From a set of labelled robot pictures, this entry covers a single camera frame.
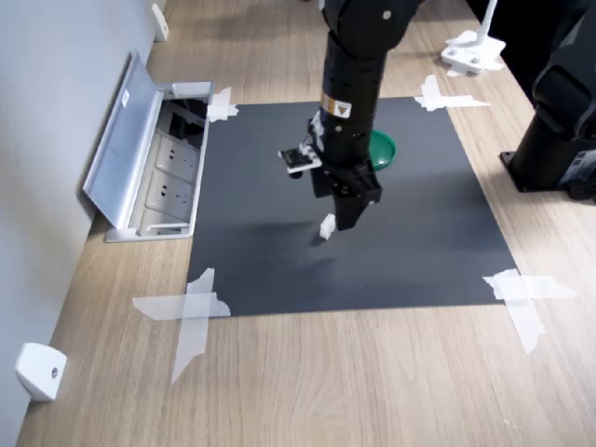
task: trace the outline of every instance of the white stand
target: white stand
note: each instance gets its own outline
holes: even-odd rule
[[[498,70],[502,65],[496,58],[505,48],[505,42],[488,35],[493,21],[497,0],[491,0],[478,32],[464,31],[455,39],[447,41],[447,48],[440,58],[453,66],[448,75],[464,75],[471,72],[479,75],[484,70]]]

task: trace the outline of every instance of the wooden desk surface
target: wooden desk surface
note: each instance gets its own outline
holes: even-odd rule
[[[326,27],[316,2],[169,0],[155,80],[213,79],[233,101],[316,101]],[[69,357],[58,400],[32,405],[20,445],[596,445],[596,207],[518,194],[497,154],[533,111],[508,70],[448,78],[447,38],[477,22],[460,0],[421,8],[389,54],[382,96],[445,94],[523,274],[580,293],[537,303],[547,328],[531,355],[504,306],[216,319],[206,354],[172,387],[179,322],[150,322],[133,296],[184,290],[190,241],[102,242],[95,223],[52,345]]]

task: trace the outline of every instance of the white wall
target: white wall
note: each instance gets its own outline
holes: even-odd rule
[[[147,60],[145,0],[18,0],[0,12],[0,445],[29,397],[24,342],[49,343],[91,225],[79,191],[129,51]]]

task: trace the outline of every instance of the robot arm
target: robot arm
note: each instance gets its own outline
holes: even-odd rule
[[[310,170],[316,197],[333,196],[338,230],[352,228],[382,188],[369,157],[387,52],[419,0],[326,0],[330,28],[321,104],[297,149],[280,151],[293,178]]]

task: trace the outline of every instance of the white tape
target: white tape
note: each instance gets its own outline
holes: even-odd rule
[[[213,293],[215,270],[208,268],[186,285],[186,295],[133,298],[134,306],[156,321],[182,319],[171,384],[191,360],[205,352],[210,317],[229,317],[230,308]]]
[[[440,94],[437,77],[433,74],[427,76],[421,89],[422,96],[417,96],[414,99],[429,112],[442,109],[443,107],[486,107],[491,105],[488,102],[477,101],[470,95],[442,96]]]
[[[207,107],[207,118],[211,123],[218,120],[226,121],[228,116],[238,115],[237,107],[234,104],[230,105],[231,96],[231,87],[213,95],[211,104]]]
[[[414,98],[422,107],[426,107],[427,102],[425,98],[417,96]],[[489,102],[482,102],[475,100],[469,95],[466,96],[443,96],[442,107],[488,107]]]
[[[189,310],[186,318],[210,317],[211,303],[217,302],[217,293],[149,296],[132,299],[132,303],[137,309],[155,321],[181,319],[186,302],[191,303],[191,309],[198,309],[195,314],[190,313]]]
[[[517,269],[505,270],[483,278],[492,288],[494,298],[504,300],[526,353],[536,348],[546,329],[538,316],[534,299],[573,298],[576,293],[545,276],[520,276]]]

